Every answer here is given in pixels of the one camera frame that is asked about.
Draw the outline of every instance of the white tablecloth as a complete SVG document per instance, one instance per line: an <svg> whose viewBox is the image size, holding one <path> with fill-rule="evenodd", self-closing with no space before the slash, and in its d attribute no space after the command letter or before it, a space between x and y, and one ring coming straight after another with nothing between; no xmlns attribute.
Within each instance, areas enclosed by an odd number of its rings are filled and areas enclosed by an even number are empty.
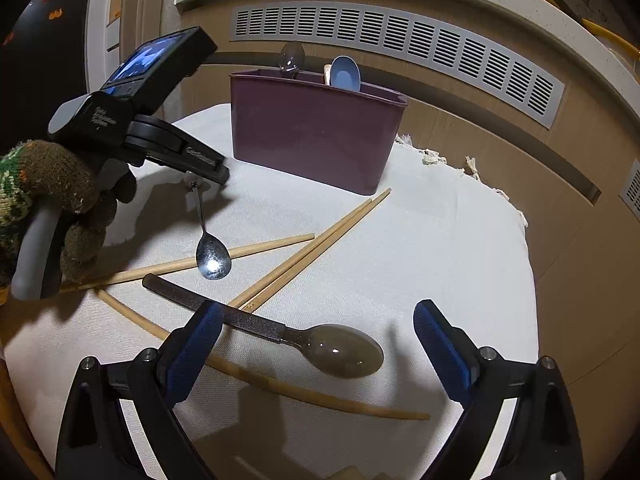
<svg viewBox="0 0 640 480"><path fill-rule="evenodd" d="M319 234L364 200L234 160L229 105L203 110L177 125L228 156L228 185L214 200L212 191L204 193L209 231L228 247ZM176 184L181 174L149 162L134 172L138 193L131 204L119 206L97 272L191 256L200 237L191 196ZM379 190L387 187L392 192L384 202L257 312L296 328L332 322L369 333L385 351L385 363L376 374L359 380L332 378L292 348L239 332L224 332L215 351L283 381L429 412L431 420L334 412L204 368L175 413L221 480L311 480L350 465L367 479L419 478L462 412L447 399L415 336L412 313L424 298L431 298L478 346L494 346L512 360L537 359L534 285L516 209L459 170L423 165L417 150L400 144L393 147ZM217 282L204 280L196 269L169 279L228 301L299 248L235 260L229 276ZM144 290L140 282L109 290L168 330L190 316ZM159 345L92 292L34 304L9 302L0 310L0 323L20 406L52 465L80 359L95 355L103 363L126 360ZM477 478L491 471L513 405L510 401L503 408ZM164 478L132 403L123 406L147 473Z"/></svg>

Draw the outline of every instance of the knitted glove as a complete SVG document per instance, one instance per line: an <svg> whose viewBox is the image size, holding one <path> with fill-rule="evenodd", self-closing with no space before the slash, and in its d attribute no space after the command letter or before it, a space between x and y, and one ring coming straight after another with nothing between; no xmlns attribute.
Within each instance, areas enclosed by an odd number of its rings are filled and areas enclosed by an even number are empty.
<svg viewBox="0 0 640 480"><path fill-rule="evenodd" d="M45 140L30 140L0 160L0 288L11 282L33 199L53 195L80 215L68 229L60 267L68 280L84 278L116 214L116 199L130 202L136 179L129 171L113 190L98 192L94 176L73 153Z"/></svg>

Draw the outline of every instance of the air vent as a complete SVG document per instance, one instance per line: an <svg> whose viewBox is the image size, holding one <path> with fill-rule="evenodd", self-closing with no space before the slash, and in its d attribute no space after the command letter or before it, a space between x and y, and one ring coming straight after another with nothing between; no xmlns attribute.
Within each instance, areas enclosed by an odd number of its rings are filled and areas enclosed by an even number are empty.
<svg viewBox="0 0 640 480"><path fill-rule="evenodd" d="M529 68L517 61L514 62L505 93L523 103L531 83L531 74L532 71Z"/></svg>
<svg viewBox="0 0 640 480"><path fill-rule="evenodd" d="M433 54L434 62L452 67L456 61L456 56L458 55L459 45L459 34L441 28L438 35L438 41L436 42L436 50Z"/></svg>
<svg viewBox="0 0 640 480"><path fill-rule="evenodd" d="M298 34L300 36L313 35L316 12L318 12L317 7L300 7L300 16L298 18Z"/></svg>
<svg viewBox="0 0 640 480"><path fill-rule="evenodd" d="M283 7L280 17L280 34L293 34L296 28L297 7Z"/></svg>
<svg viewBox="0 0 640 480"><path fill-rule="evenodd" d="M488 85L502 89L504 78L507 75L507 68L509 67L509 56L501 54L497 50L491 49L489 52L489 59L486 62L486 69L484 70L484 77L482 81Z"/></svg>
<svg viewBox="0 0 640 480"><path fill-rule="evenodd" d="M319 38L332 38L335 30L335 17L338 15L338 9L329 7L320 8L320 16L318 17L318 29L316 36Z"/></svg>
<svg viewBox="0 0 640 480"><path fill-rule="evenodd" d="M404 50L404 42L406 41L406 31L409 28L409 20L398 16L389 16L386 22L385 43L387 48L393 50Z"/></svg>
<svg viewBox="0 0 640 480"><path fill-rule="evenodd" d="M249 23L249 11L241 10L236 17L236 36L244 36L246 34L246 26Z"/></svg>
<svg viewBox="0 0 640 480"><path fill-rule="evenodd" d="M485 50L486 47L482 43L466 38L458 70L471 77L478 77L482 68Z"/></svg>
<svg viewBox="0 0 640 480"><path fill-rule="evenodd" d="M356 30L358 30L358 20L360 19L360 11L354 9L343 9L340 13L340 25L338 25L338 39L351 40L356 39Z"/></svg>
<svg viewBox="0 0 640 480"><path fill-rule="evenodd" d="M435 27L433 27L433 25L414 22L414 28L411 31L411 40L409 41L409 54L428 59L434 30Z"/></svg>
<svg viewBox="0 0 640 480"><path fill-rule="evenodd" d="M482 89L550 128L564 85L514 51L404 10L343 2L270 2L234 10L231 41L330 44L395 57Z"/></svg>
<svg viewBox="0 0 640 480"><path fill-rule="evenodd" d="M382 34L382 23L385 15L380 12L365 12L360 31L360 42L377 45Z"/></svg>
<svg viewBox="0 0 640 480"><path fill-rule="evenodd" d="M249 34L260 34L262 31L262 9L254 9L249 15Z"/></svg>
<svg viewBox="0 0 640 480"><path fill-rule="evenodd" d="M533 83L533 90L531 90L529 97L529 108L537 111L540 115L544 115L553 89L554 86L549 81L537 75L536 82Z"/></svg>
<svg viewBox="0 0 640 480"><path fill-rule="evenodd" d="M625 187L622 188L620 196L629 209L633 211L636 218L640 220L640 162L634 161L626 180Z"/></svg>
<svg viewBox="0 0 640 480"><path fill-rule="evenodd" d="M264 27L262 28L263 34L275 34L278 31L278 17L280 15L280 9L267 9L264 12Z"/></svg>

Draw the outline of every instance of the chopstick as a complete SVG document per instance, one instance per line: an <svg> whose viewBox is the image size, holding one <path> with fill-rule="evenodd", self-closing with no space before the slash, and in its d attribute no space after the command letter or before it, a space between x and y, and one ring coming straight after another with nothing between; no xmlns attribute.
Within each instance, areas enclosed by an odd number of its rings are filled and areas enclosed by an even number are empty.
<svg viewBox="0 0 640 480"><path fill-rule="evenodd" d="M271 296L276 294L283 286L287 285L293 278L299 275L312 261L314 261L320 254L324 253L329 247L335 244L347 231L349 231L354 225L362 220L375 206L382 202L387 195L391 192L391 188L384 190L377 198L370 203L360 206L354 214L340 225L333 233L327 238L322 240L319 244L309 251L303 258L298 260L293 266L290 266L286 272L283 272L276 280L273 280L271 284L263 288L252 300L248 301L240 307L240 310L245 312L253 312L260 307Z"/></svg>
<svg viewBox="0 0 640 480"><path fill-rule="evenodd" d="M242 256L249 256L250 254L257 254L264 251L270 251L272 249L313 240L314 237L315 235L313 233L309 233L305 235L280 238L278 240L270 240L269 242L261 242L259 244L236 247L233 249L229 249L229 256L231 256L231 258L241 258ZM65 292L77 292L78 290L87 290L88 288L95 288L97 286L132 282L133 280L140 280L144 278L150 272L152 272L153 274L167 274L169 272L175 272L176 270L192 269L193 267L197 267L196 258L194 256L191 256L189 258L183 258L181 260L165 262L164 264L156 264L147 267L140 267L138 269L124 270L123 272L115 272L114 274L97 276L96 278L91 278L88 282L84 283L65 283L60 287L60 293L63 294Z"/></svg>
<svg viewBox="0 0 640 480"><path fill-rule="evenodd" d="M131 310L127 305L121 303L111 294L101 288L94 290L95 295L104 301L111 308L129 319L131 322L139 326L145 332L164 341L169 332L159 325L156 325L146 317L141 316L137 312ZM339 412L357 413L359 415L378 416L381 418L396 418L399 420L429 420L429 413L408 412L405 410L396 410L395 408L384 408L383 406L375 406L366 404L357 400L341 399L321 392L308 390L294 384L284 383L273 377L254 372L248 368L241 367L231 361L226 360L213 353L207 357L207 366L222 372L223 374L235 377L244 381L251 386L256 386L268 392L273 392L281 396L289 397L289 399L300 400L307 404L337 410Z"/></svg>
<svg viewBox="0 0 640 480"><path fill-rule="evenodd" d="M315 240L311 243L305 245L302 249L300 249L297 253L293 254L287 258L284 262L282 262L279 266L273 269L271 272L266 274L263 278L255 282L248 289L242 291L238 296L233 298L227 304L229 306L238 308L243 303L250 300L254 297L258 292L263 290L267 285L273 283L277 278L282 276L285 272L287 272L291 267L293 267L296 263L298 263L302 258L307 256L311 251L313 251L318 245L327 240L329 236L335 233L338 229L340 229L343 225L345 225L354 215L362 211L369 203L371 199L365 200L362 204L360 204L356 209L348 213L347 215L340 218L335 224L329 227L326 231L324 231L321 235L319 235Z"/></svg>

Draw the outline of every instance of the metal spoon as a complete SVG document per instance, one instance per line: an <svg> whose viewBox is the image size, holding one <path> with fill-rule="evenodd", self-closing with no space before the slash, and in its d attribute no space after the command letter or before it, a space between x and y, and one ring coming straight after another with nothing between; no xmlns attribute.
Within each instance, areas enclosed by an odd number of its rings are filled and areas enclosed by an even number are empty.
<svg viewBox="0 0 640 480"><path fill-rule="evenodd" d="M373 338L348 326L324 324L297 330L277 321L209 300L155 274L146 275L142 285L194 311L203 304L216 303L222 309L223 322L226 325L275 343L293 346L300 350L313 366L341 379L371 375L380 369L385 359L382 348Z"/></svg>
<svg viewBox="0 0 640 480"><path fill-rule="evenodd" d="M288 79L295 79L305 62L305 49L299 41L289 41L280 51L280 71Z"/></svg>
<svg viewBox="0 0 640 480"><path fill-rule="evenodd" d="M202 198L198 189L199 177L191 172L187 172L185 176L185 184L191 187L198 210L198 218L202 226L202 237L196 248L196 263L198 270L208 280L219 280L228 275L231 270L231 256L226 250L225 245L214 235L207 233L204 225L204 217L202 216Z"/></svg>

